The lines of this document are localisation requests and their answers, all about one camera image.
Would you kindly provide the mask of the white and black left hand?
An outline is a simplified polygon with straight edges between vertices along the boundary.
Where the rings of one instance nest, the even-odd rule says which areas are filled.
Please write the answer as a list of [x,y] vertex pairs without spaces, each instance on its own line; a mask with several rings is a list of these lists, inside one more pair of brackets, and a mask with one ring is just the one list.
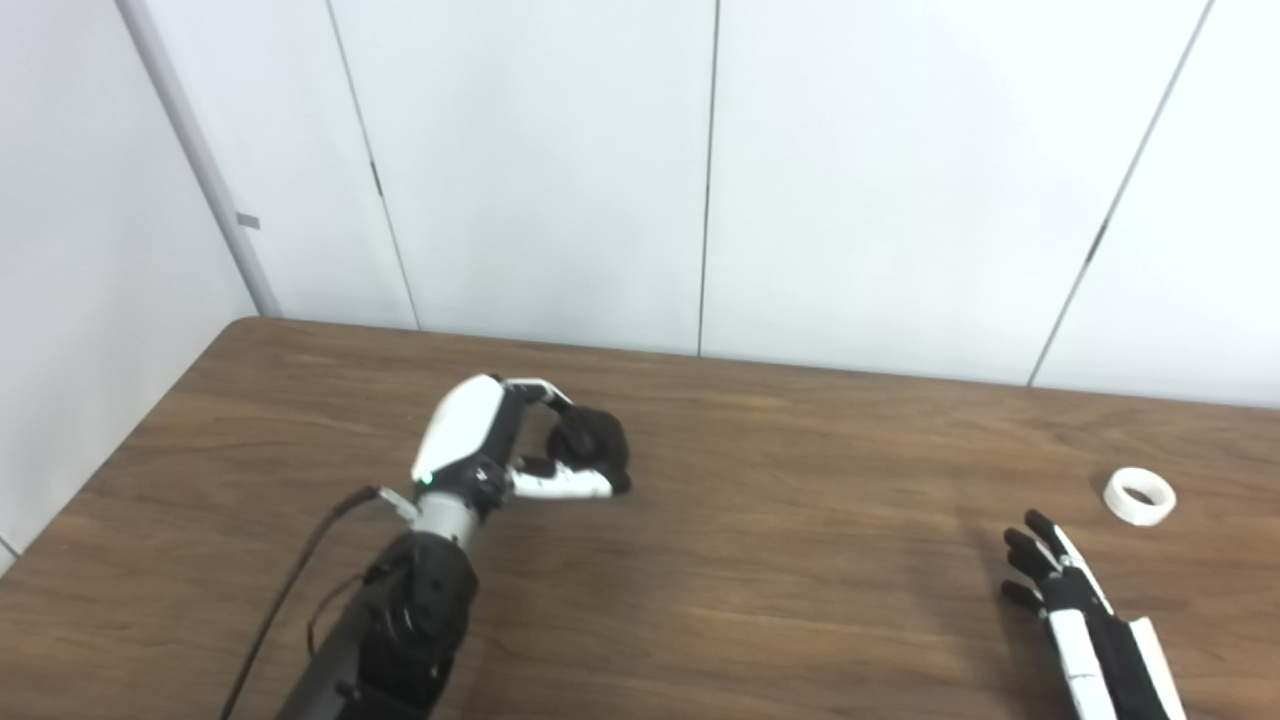
[[[530,407],[557,415],[540,457],[516,451]],[[570,400],[538,378],[474,375],[452,388],[428,423],[410,478],[413,501],[458,500],[479,520],[508,498],[576,500],[627,495],[630,450],[611,413]]]

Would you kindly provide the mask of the white and black right hand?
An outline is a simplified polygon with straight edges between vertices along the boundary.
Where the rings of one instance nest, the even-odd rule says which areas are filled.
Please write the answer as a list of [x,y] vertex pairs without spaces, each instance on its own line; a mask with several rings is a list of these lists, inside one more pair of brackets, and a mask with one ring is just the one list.
[[1120,618],[1068,533],[1037,509],[1004,533],[1024,582],[1002,596],[1047,632],[1079,719],[1184,719],[1187,710],[1149,618]]

